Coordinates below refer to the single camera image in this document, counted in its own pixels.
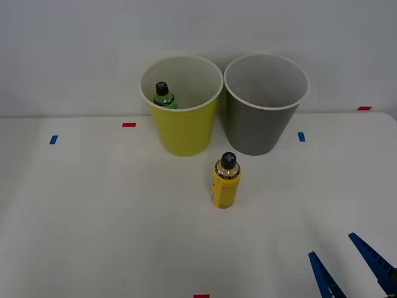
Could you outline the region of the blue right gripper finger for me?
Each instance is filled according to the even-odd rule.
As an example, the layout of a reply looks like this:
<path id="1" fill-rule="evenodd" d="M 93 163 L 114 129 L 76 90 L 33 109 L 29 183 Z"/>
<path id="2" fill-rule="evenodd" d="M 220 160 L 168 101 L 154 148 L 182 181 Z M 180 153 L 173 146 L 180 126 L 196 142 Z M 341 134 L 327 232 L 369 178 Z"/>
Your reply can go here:
<path id="1" fill-rule="evenodd" d="M 396 295 L 396 268 L 387 262 L 368 243 L 357 234 L 350 233 L 349 238 L 377 279 L 377 283 L 386 295 Z"/>
<path id="2" fill-rule="evenodd" d="M 315 252 L 308 254 L 310 264 L 322 298 L 346 298 Z"/>

